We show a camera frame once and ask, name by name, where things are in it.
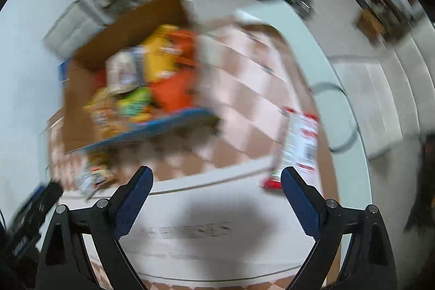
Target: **brown and white checkered pattern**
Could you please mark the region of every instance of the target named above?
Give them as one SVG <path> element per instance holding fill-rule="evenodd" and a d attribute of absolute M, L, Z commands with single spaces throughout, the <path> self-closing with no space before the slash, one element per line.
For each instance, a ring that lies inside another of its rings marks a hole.
<path fill-rule="evenodd" d="M 109 278 L 107 277 L 103 267 L 98 263 L 91 262 L 92 268 L 94 270 L 95 276 L 97 277 L 100 286 L 106 290 L 111 290 Z M 213 287 L 188 287 L 180 285 L 171 285 L 164 283 L 151 283 L 146 279 L 141 279 L 148 290 L 284 290 L 293 280 L 293 277 L 277 279 L 273 282 L 264 282 L 259 284 L 248 285 L 247 287 L 242 286 L 227 286 L 220 288 Z"/>
<path fill-rule="evenodd" d="M 234 26 L 224 29 L 220 64 L 210 71 L 210 101 L 220 118 L 218 134 L 199 127 L 126 145 L 111 153 L 118 184 L 125 184 L 140 165 L 149 166 L 156 181 L 175 179 L 224 168 L 271 153 L 279 153 L 286 131 L 283 106 L 292 106 L 284 81 L 280 55 L 261 32 L 246 33 Z M 50 167 L 53 178 L 66 190 L 76 190 L 74 176 L 86 157 L 64 154 L 62 120 L 49 128 Z"/>

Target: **red and white package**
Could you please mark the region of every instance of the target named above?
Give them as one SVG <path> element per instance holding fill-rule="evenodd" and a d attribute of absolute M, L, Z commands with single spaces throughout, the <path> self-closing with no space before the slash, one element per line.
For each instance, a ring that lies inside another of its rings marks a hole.
<path fill-rule="evenodd" d="M 273 173 L 263 182 L 264 188 L 281 189 L 281 172 L 288 166 L 293 166 L 306 182 L 317 172 L 317 117 L 292 108 L 285 110 L 289 123 L 284 148 Z"/>

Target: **metal screw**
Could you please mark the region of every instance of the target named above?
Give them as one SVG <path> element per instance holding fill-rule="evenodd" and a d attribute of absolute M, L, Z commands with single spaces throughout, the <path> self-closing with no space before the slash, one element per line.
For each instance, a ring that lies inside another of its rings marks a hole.
<path fill-rule="evenodd" d="M 67 207 L 64 206 L 63 204 L 62 204 L 62 205 L 59 205 L 59 206 L 56 208 L 56 213 L 58 213 L 58 214 L 62 214 L 66 209 L 67 209 Z"/>
<path fill-rule="evenodd" d="M 328 207 L 332 208 L 332 209 L 338 207 L 338 203 L 337 203 L 337 201 L 334 200 L 334 199 L 327 199 L 327 200 L 326 200 L 326 205 L 327 205 Z"/>
<path fill-rule="evenodd" d="M 379 209 L 376 205 L 370 204 L 368 206 L 368 211 L 373 213 L 373 214 L 376 214 L 379 211 Z"/>
<path fill-rule="evenodd" d="M 109 204 L 109 201 L 107 200 L 107 199 L 100 199 L 98 202 L 97 202 L 97 207 L 99 207 L 99 208 L 104 208 L 106 205 L 108 205 Z"/>

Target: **open box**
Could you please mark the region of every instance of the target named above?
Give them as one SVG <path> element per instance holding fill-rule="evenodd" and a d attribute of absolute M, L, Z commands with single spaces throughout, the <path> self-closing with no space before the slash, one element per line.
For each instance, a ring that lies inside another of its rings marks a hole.
<path fill-rule="evenodd" d="M 209 108 L 186 108 L 112 138 L 99 140 L 90 113 L 83 109 L 95 94 L 94 72 L 104 68 L 106 60 L 113 54 L 141 43 L 161 24 L 191 28 L 181 0 L 152 0 L 128 11 L 77 50 L 70 62 L 69 80 L 65 88 L 65 152 L 132 142 L 198 124 L 217 124 L 218 119 Z"/>

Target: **barcode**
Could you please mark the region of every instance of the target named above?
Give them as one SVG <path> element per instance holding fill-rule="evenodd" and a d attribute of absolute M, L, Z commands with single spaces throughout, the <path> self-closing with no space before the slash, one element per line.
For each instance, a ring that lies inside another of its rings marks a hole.
<path fill-rule="evenodd" d="M 312 162 L 315 161 L 315 158 L 316 158 L 316 146 L 315 145 L 307 144 L 305 146 L 304 158 L 307 161 L 312 161 Z"/>

